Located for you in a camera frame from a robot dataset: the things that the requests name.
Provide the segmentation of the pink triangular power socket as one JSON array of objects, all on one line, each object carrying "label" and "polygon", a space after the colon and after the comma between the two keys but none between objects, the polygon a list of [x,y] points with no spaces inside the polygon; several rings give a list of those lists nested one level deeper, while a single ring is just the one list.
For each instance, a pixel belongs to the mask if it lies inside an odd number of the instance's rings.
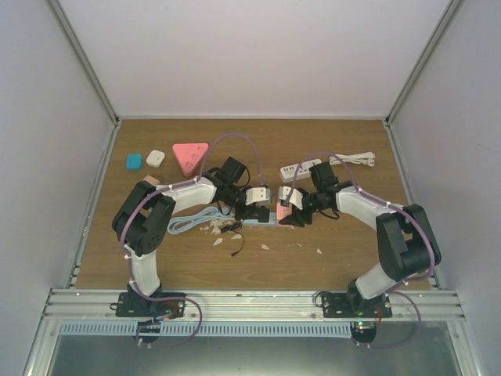
[{"label": "pink triangular power socket", "polygon": [[172,153],[184,176],[193,175],[208,148],[207,143],[176,143],[172,146]]}]

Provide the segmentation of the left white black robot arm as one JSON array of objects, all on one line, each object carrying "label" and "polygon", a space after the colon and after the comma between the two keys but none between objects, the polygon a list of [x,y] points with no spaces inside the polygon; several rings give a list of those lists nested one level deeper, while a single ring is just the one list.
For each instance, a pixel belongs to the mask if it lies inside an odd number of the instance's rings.
[{"label": "left white black robot arm", "polygon": [[262,183],[239,184],[247,166],[229,157],[222,167],[212,168],[196,178],[173,185],[137,183],[112,221],[112,229],[128,261],[128,285],[137,295],[134,307],[143,316],[159,312],[161,287],[156,252],[173,215],[196,206],[216,206],[220,214],[236,221],[269,220],[271,190]]}]

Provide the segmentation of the pink block socket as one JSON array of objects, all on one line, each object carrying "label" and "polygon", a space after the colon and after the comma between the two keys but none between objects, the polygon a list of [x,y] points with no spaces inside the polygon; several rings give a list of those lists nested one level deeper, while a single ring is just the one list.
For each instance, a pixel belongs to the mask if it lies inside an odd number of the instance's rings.
[{"label": "pink block socket", "polygon": [[283,205],[280,201],[276,204],[276,223],[279,225],[280,221],[292,214],[292,205]]}]

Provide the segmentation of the blue cube adapter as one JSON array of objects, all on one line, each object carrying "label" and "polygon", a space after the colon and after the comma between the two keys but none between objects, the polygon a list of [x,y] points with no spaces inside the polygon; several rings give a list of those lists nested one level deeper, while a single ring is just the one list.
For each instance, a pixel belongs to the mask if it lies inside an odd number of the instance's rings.
[{"label": "blue cube adapter", "polygon": [[142,155],[129,154],[126,159],[126,169],[128,171],[138,171],[142,168]]}]

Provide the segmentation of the white power strip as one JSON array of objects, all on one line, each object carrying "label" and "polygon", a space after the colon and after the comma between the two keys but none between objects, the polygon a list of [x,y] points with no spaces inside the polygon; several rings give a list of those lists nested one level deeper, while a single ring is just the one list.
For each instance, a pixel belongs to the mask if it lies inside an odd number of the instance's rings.
[{"label": "white power strip", "polygon": [[298,167],[298,164],[287,165],[279,170],[279,177],[283,183],[290,183],[294,178],[296,180],[307,179],[311,175],[309,169],[321,163],[322,161],[316,158],[303,162],[301,167]]}]

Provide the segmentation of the light blue power strip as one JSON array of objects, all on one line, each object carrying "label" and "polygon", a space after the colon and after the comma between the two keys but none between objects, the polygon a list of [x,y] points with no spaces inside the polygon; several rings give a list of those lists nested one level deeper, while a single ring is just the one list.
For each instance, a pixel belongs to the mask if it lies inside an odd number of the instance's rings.
[{"label": "light blue power strip", "polygon": [[268,221],[259,222],[257,219],[245,219],[242,221],[243,226],[257,226],[257,227],[274,227],[276,226],[276,218],[270,217]]}]

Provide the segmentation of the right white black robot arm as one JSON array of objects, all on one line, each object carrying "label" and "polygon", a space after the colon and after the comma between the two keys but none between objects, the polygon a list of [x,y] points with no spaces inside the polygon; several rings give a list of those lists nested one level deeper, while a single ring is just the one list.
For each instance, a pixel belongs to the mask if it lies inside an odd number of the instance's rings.
[{"label": "right white black robot arm", "polygon": [[310,169],[315,191],[281,186],[279,200],[291,206],[283,225],[304,227],[313,214],[331,209],[366,224],[377,235],[378,263],[352,280],[346,292],[348,311],[357,317],[371,312],[375,303],[420,273],[428,275],[442,261],[434,232],[423,207],[383,201],[351,181],[341,182],[327,162]]}]

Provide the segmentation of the small white charger plug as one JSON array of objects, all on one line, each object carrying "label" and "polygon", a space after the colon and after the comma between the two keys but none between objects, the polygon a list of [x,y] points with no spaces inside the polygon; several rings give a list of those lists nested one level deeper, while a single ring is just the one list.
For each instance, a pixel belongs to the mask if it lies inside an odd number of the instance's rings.
[{"label": "small white charger plug", "polygon": [[146,158],[146,164],[152,168],[159,168],[165,159],[165,152],[152,150]]}]

